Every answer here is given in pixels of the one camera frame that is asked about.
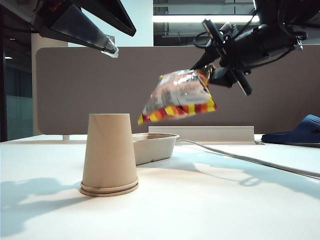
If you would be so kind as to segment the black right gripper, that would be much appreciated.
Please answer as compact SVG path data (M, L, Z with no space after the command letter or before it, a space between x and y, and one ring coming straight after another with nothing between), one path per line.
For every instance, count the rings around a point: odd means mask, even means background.
M214 70L209 83L226 88L231 88L237 83L242 92L249 96L252 87L246 75L251 73L255 64L269 57L265 41L270 26L262 24L250 31L241 30L236 35L224 36L211 20L203 20L202 25L210 41L204 49L204 54L190 69L204 68L220 58L220 67Z

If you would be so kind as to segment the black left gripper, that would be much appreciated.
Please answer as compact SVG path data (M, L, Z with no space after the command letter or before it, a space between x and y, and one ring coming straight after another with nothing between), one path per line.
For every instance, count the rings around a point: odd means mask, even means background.
M119 56L110 37L70 0L1 0L0 5L43 37L90 47L112 58Z

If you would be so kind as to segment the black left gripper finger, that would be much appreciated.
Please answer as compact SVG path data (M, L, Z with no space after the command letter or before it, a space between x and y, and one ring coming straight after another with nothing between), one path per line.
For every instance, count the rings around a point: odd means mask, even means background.
M137 30L120 0L72 0L71 2L131 37L136 34Z

